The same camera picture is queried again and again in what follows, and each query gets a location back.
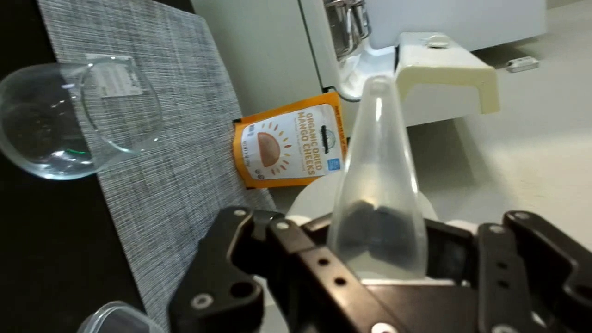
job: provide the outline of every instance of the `snack bag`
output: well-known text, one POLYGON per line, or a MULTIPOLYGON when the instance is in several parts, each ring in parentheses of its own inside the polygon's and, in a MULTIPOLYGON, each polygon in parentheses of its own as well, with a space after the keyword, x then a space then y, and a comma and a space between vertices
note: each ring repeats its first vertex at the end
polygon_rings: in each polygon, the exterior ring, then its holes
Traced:
POLYGON ((246 186, 296 186, 340 169, 346 136, 337 92, 237 120, 235 166, 246 186))

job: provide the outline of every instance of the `wine glass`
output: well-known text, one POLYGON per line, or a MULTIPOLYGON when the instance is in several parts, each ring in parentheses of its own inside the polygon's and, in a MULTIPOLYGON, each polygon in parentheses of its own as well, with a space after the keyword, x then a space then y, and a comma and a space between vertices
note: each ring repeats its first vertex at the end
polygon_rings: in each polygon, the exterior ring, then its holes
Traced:
POLYGON ((0 83, 0 149, 44 179, 79 179, 150 147, 161 103, 122 58, 33 64, 0 83))

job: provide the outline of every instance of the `plastic bottle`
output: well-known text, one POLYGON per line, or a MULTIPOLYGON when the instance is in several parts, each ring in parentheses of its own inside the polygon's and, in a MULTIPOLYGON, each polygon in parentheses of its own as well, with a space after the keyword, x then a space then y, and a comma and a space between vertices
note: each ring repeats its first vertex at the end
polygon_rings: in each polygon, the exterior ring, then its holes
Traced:
POLYGON ((392 77, 364 84, 337 190, 329 245, 362 280, 425 277, 425 221, 392 77))

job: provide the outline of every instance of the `screw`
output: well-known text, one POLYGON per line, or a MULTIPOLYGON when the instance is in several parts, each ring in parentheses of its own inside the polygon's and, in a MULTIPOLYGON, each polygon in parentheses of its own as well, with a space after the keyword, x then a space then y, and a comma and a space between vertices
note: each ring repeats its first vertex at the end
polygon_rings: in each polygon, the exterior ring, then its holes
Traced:
POLYGON ((514 210, 514 218, 518 219, 531 219, 531 214, 525 210, 514 210))
POLYGON ((386 321, 377 321, 372 325, 370 333, 396 333, 396 329, 386 321))
POLYGON ((244 216, 244 214, 246 214, 244 208, 237 208, 237 210, 235 210, 235 216, 244 216))
POLYGON ((488 227, 492 232, 503 232, 503 227, 501 225, 490 225, 488 227))
POLYGON ((190 306, 200 310, 200 308, 207 308, 213 301, 214 301, 213 295, 198 293, 190 299, 190 306))
POLYGON ((287 223, 287 221, 277 221, 275 227, 277 227, 277 229, 290 229, 290 223, 287 223))
POLYGON ((492 333, 518 333, 512 325, 496 325, 492 333))

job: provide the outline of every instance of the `clear plastic cup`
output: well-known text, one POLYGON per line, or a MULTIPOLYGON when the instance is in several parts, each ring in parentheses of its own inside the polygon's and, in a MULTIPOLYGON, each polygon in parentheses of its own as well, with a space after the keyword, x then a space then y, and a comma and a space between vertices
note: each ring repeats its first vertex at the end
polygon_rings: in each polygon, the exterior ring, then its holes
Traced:
POLYGON ((102 305, 78 333, 164 333, 161 325, 124 301, 102 305))
POLYGON ((362 280, 425 277, 425 221, 392 77, 377 75, 364 84, 329 245, 362 280))

